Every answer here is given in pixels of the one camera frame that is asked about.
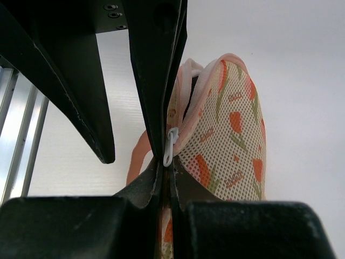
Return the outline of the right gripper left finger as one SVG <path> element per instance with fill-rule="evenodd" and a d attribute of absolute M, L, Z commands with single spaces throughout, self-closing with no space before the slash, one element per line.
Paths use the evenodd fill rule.
<path fill-rule="evenodd" d="M 18 197 L 1 206 L 1 258 L 160 258 L 162 163 L 111 196 Z"/>

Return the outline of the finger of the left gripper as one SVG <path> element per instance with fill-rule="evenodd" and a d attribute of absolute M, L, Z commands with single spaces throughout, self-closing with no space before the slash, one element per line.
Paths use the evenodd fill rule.
<path fill-rule="evenodd" d="M 153 155 L 163 158 L 167 108 L 187 41 L 187 1 L 123 1 L 130 59 Z"/>
<path fill-rule="evenodd" d="M 1 57 L 73 124 L 99 160 L 115 147 L 96 26 L 104 1 L 1 1 Z"/>

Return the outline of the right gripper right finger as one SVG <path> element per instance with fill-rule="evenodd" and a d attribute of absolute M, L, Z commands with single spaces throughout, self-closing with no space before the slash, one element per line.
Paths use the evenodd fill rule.
<path fill-rule="evenodd" d="M 300 202 L 222 201 L 174 158 L 174 258 L 334 258 L 323 226 Z"/>

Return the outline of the floral pink laundry bag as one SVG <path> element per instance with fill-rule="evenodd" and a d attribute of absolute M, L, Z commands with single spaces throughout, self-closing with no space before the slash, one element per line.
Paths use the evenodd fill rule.
<path fill-rule="evenodd" d="M 198 80 L 190 107 L 192 77 Z M 264 201 L 266 130 L 256 86 L 244 62 L 224 54 L 207 66 L 188 59 L 178 70 L 168 105 L 162 162 L 160 258 L 174 258 L 169 169 L 185 170 L 222 201 Z"/>

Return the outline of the black bra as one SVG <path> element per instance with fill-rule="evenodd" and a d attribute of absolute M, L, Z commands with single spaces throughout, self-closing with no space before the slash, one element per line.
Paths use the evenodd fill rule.
<path fill-rule="evenodd" d="M 198 76 L 192 77 L 191 91 L 190 91 L 189 101 L 188 101 L 188 104 L 187 104 L 187 106 L 186 106 L 186 108 L 185 108 L 185 111 L 184 111 L 184 114 L 183 114 L 183 120 L 185 119 L 185 117 L 186 117 L 186 115 L 187 115 L 187 112 L 188 112 L 188 109 L 189 109 L 189 107 L 190 107 L 191 98 L 192 98 L 192 95 L 193 95 L 193 93 L 194 93 L 194 89 L 195 89 L 197 80 L 198 80 Z"/>

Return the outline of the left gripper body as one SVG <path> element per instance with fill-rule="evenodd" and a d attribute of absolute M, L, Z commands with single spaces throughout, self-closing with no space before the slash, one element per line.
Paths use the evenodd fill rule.
<path fill-rule="evenodd" d="M 125 11 L 121 1 L 82 1 L 81 35 L 95 35 L 127 29 Z"/>

